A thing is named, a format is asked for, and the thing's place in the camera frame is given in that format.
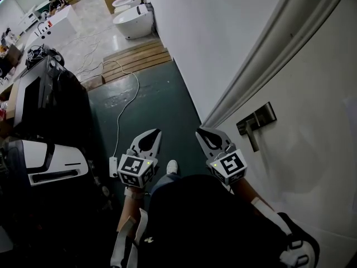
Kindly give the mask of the white rectangular counter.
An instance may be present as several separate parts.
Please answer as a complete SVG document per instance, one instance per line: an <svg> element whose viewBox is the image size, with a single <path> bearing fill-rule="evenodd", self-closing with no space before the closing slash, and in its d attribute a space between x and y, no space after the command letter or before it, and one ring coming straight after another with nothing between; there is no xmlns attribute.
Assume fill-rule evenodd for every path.
<svg viewBox="0 0 357 268"><path fill-rule="evenodd" d="M37 25L27 40L25 50L42 44L54 47L76 34L77 24L78 17L74 9L72 6L66 6L60 12L56 12L49 19Z"/></svg>

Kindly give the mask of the wooden slatted step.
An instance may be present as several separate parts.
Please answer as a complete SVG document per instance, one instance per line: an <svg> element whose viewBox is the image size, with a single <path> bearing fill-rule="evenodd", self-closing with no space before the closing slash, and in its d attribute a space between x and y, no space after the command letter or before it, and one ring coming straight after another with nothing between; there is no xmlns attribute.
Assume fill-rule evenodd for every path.
<svg viewBox="0 0 357 268"><path fill-rule="evenodd" d="M126 75L171 61L160 39L128 48L104 59L102 77L111 82Z"/></svg>

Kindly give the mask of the white and black appliance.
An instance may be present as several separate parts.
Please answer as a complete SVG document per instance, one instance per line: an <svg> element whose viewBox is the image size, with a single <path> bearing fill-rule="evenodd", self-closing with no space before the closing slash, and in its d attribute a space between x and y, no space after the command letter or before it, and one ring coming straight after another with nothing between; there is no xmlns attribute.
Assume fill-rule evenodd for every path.
<svg viewBox="0 0 357 268"><path fill-rule="evenodd" d="M89 172L83 153L76 147L23 140L22 151L31 186L76 178Z"/></svg>

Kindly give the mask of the person's left forearm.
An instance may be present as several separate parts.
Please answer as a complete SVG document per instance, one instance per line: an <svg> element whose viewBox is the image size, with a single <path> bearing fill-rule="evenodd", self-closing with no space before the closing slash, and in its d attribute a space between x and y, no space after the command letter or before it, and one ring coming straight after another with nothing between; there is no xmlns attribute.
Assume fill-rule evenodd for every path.
<svg viewBox="0 0 357 268"><path fill-rule="evenodd" d="M134 186L129 186L129 187L132 187L132 190L135 192L144 192L144 189L142 188L136 188ZM140 209L143 209L143 207L144 207L144 198L135 200L125 196L122 213L117 227L117 232L119 232L122 229L122 227L124 226L127 220L131 219L134 220L134 226L132 227L132 232L131 232L131 234L134 235L136 233L137 225L141 220Z"/></svg>

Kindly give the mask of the white power adapter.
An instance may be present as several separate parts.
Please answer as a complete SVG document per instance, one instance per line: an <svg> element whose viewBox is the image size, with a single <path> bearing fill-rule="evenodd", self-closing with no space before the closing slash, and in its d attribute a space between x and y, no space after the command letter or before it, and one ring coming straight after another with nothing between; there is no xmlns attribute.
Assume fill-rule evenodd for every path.
<svg viewBox="0 0 357 268"><path fill-rule="evenodd" d="M109 176L111 178L118 177L118 158L115 156L109 158Z"/></svg>

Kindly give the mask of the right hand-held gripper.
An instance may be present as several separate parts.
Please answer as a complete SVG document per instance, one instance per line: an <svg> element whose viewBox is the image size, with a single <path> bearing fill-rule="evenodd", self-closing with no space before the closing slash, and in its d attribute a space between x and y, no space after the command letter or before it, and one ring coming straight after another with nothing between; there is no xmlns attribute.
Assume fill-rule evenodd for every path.
<svg viewBox="0 0 357 268"><path fill-rule="evenodd" d="M235 146L228 146L231 140L226 133L199 127L196 138L207 157L207 167L224 185L232 185L246 175L247 163L242 152Z"/></svg>

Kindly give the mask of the person's left white shoe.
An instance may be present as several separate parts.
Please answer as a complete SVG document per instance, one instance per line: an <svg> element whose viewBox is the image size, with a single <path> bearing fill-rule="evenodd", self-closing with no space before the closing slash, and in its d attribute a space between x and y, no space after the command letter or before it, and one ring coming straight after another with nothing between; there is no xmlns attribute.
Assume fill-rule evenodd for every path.
<svg viewBox="0 0 357 268"><path fill-rule="evenodd" d="M179 170L179 166L176 160L170 160L167 164L166 174L177 174Z"/></svg>

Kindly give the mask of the person's black and white shirt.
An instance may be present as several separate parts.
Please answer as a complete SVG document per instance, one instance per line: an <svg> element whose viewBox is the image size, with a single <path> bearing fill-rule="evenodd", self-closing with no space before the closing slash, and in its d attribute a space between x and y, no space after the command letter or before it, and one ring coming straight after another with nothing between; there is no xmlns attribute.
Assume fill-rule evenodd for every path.
<svg viewBox="0 0 357 268"><path fill-rule="evenodd" d="M134 235L131 219L117 232L110 268L313 268L312 246L278 212L213 176L160 187L140 213Z"/></svg>

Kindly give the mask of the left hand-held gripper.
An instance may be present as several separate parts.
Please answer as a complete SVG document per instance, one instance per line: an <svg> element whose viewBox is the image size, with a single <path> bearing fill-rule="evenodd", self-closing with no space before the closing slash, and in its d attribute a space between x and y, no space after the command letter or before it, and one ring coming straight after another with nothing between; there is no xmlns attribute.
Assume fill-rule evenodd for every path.
<svg viewBox="0 0 357 268"><path fill-rule="evenodd" d="M144 188L153 178L160 150L162 132L160 129L148 130L138 135L130 149L120 158L118 175L123 184Z"/></svg>

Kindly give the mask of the white wristband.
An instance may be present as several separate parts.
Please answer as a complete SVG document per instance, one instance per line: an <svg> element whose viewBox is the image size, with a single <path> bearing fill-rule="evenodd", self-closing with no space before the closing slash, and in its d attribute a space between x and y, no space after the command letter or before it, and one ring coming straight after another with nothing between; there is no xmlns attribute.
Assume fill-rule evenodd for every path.
<svg viewBox="0 0 357 268"><path fill-rule="evenodd" d="M144 196L146 195L146 193L145 192L135 192L132 190L132 187L127 186L127 187L125 187L124 195L131 199L139 200L139 199L143 199Z"/></svg>

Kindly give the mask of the person's right forearm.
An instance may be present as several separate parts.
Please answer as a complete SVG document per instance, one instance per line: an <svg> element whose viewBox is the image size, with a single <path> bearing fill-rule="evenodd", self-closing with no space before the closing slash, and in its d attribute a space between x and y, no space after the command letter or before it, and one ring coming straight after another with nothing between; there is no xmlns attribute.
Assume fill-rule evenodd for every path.
<svg viewBox="0 0 357 268"><path fill-rule="evenodd" d="M271 206L253 189L245 178L232 183L230 188L234 195L240 197L245 202L251 203L255 198L260 199L263 203L271 208Z"/></svg>

